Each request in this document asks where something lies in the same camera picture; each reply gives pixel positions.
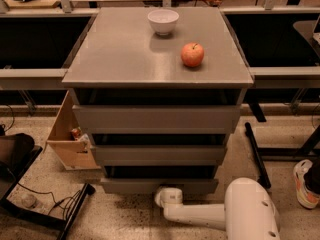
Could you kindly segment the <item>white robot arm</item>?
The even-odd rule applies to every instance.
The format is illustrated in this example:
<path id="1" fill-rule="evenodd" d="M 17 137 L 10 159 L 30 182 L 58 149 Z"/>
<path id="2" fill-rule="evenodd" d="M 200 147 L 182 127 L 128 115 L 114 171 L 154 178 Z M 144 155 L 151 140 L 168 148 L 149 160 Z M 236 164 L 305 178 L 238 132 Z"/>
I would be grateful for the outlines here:
<path id="1" fill-rule="evenodd" d="M 249 178 L 233 180 L 222 204 L 184 205 L 183 192 L 159 188 L 155 203 L 173 222 L 226 232 L 228 240 L 281 240 L 279 213 L 267 191 Z"/>

